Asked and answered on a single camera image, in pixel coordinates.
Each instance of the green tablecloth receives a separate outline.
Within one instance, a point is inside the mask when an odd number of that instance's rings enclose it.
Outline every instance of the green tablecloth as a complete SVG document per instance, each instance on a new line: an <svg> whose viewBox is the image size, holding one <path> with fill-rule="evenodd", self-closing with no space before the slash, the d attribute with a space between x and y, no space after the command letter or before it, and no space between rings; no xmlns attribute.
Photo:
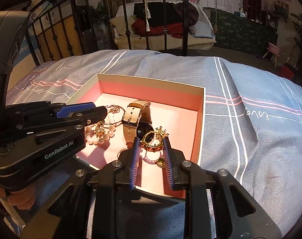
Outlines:
<svg viewBox="0 0 302 239"><path fill-rule="evenodd" d="M211 9L210 21L215 24L215 9ZM268 42L277 44L278 34L251 20L217 10L217 35L214 46L264 55Z"/></svg>

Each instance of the rope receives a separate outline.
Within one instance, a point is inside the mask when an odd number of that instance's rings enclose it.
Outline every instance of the rope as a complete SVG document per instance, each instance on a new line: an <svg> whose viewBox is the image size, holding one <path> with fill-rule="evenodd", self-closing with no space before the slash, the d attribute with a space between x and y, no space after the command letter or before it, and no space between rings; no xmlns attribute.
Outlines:
<svg viewBox="0 0 302 239"><path fill-rule="evenodd" d="M213 27L215 35L217 34L217 0L215 0L215 25Z"/></svg>
<svg viewBox="0 0 302 239"><path fill-rule="evenodd" d="M148 9L148 0L144 0L144 9L146 11L146 31L150 31L148 19L151 18L150 11Z"/></svg>

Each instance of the watch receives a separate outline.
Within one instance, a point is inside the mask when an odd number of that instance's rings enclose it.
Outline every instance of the watch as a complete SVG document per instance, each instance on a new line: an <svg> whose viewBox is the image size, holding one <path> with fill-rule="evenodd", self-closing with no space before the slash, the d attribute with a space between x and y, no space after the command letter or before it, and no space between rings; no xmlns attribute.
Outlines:
<svg viewBox="0 0 302 239"><path fill-rule="evenodd" d="M122 117L123 135L125 137L128 147L131 147L135 137L138 137L140 141L144 135L150 131L154 131L151 126L151 102L145 100L136 100L131 102L127 110ZM154 137L154 133L151 133L146 138L146 141L151 140Z"/></svg>

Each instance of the human hand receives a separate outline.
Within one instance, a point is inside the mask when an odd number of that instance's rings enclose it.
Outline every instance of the human hand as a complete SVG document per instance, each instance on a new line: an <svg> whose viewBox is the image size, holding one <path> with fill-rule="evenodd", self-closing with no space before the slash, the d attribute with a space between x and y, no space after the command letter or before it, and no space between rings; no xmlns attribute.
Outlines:
<svg viewBox="0 0 302 239"><path fill-rule="evenodd" d="M0 185L0 197L5 197L4 188ZM12 191L7 197L7 202L18 209L29 209L35 203L35 186L29 185L21 191Z"/></svg>

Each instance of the black metal headboard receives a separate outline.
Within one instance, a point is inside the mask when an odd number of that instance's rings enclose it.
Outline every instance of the black metal headboard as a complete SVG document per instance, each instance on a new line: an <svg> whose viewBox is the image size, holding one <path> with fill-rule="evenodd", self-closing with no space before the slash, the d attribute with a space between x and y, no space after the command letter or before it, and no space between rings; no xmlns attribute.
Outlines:
<svg viewBox="0 0 302 239"><path fill-rule="evenodd" d="M63 31L64 31L64 36L65 36L65 39L66 39L66 43L67 43L67 49L70 53L71 56L74 55L73 53L73 48L70 44L70 41L68 39L68 33L66 31L66 27L65 27L65 24L64 24L64 20L63 20L63 16L62 16L62 13L61 13L61 4L66 2L68 0L42 0L40 1L38 4L36 4L30 11L31 11L31 23L29 24L28 26L28 30L31 30L33 33L34 33L34 36L36 38L36 42L37 42L37 46L38 46L38 49L40 51L40 54L41 54L41 57L43 59L43 61L45 62L45 57L44 57L44 53L43 53L43 50L41 48L41 45L39 43L39 40L37 38L37 34L36 34L36 31L35 31L35 26L34 24L39 21L39 25L40 25L40 28L41 28L41 34L43 34L43 38L44 38L44 41L45 41L45 45L47 47L47 50L49 52L49 57L51 60L54 60L54 54L52 53L51 49L50 49L50 46L49 46L49 43L48 43L48 40L47 40L47 37L45 35L45 30L43 28L43 23L42 23L42 17L45 16L46 14L48 15L48 19L49 19L49 22L50 22L50 29L51 29L51 32L53 34L53 40L56 44L56 47L57 47L57 50L58 50L58 54L59 54L59 57L62 59L63 56L62 56L62 53L61 53L61 49L59 47L59 44L58 44L58 41L57 41L57 35L55 33L55 30L54 30L54 27L53 27L53 23L52 23L52 20L51 20L51 17L50 17L50 12L55 9L55 8L58 8L58 11L59 11L59 16L60 16L60 23L62 25L62 28L63 28ZM80 47L83 51L83 53L85 54L85 51L84 51L84 45L82 43L82 38L81 38L81 31L80 31L80 28L79 28L79 22L78 22L78 19L77 17L75 17L75 13L76 13L76 4L75 4L75 0L69 0L70 3L71 3L71 8L72 8L72 13L73 13L73 16L74 16L74 22L75 22L75 30L77 31L77 34L78 34L78 38L79 38L79 42L80 42ZM86 6L87 6L87 9L89 9L89 1L88 0L85 0L86 1ZM166 6L165 6L165 1L166 0L163 0L163 11L164 11L164 39L163 39L163 42L164 42L164 51L166 52L167 51L167 34L168 34L168 29L167 29L167 23L166 23ZM43 10L38 14L36 15L36 10L38 8L40 8L43 4L47 3L47 2L50 2L48 3L45 8L43 8ZM105 22L105 25L107 26L107 31L108 31L108 36L109 36L109 39L110 39L110 43L112 44L112 48L116 48L114 43L113 43L113 37L112 37L112 32L111 32L111 28L110 28L110 23L109 23L109 20L111 19L111 14L110 14L110 10L109 10L109 7L106 6L109 1L108 0L102 0L103 2L103 6L104 6L104 11L106 12L106 14L102 17L104 22ZM182 0L183 2L183 38L182 38L182 55L183 56L186 56L187 54L187 48L188 48L188 32L189 32L189 22L188 22L188 2L189 0ZM126 2L125 0L122 0L122 5L123 5L123 11L124 11L124 20L125 20L125 25L126 25L126 36L128 38L128 46L129 46L129 49L132 49L131 48L131 40L130 40L130 34L131 32L129 31L129 25L128 25L128 19L127 19L127 10L126 10ZM92 20L92 17L91 17L91 14L88 13L88 20L89 20L89 24L90 24L90 28L91 28L91 31L93 33L94 32L94 28L93 28L93 20ZM39 60L37 58L37 55L35 53L35 50L34 50L34 47L32 45L32 41L31 41L31 38L30 38L30 34L29 34L29 31L26 31L26 41L28 43L28 46L30 48L30 52L31 52L31 55L34 59L34 62L36 65L39 65ZM97 45L97 37L95 35L93 35L93 43L95 44L95 47L96 47L96 51L99 50L99 47ZM148 40L148 36L147 36L147 32L146 32L146 49L147 50L150 50L150 47L149 47L149 40Z"/></svg>

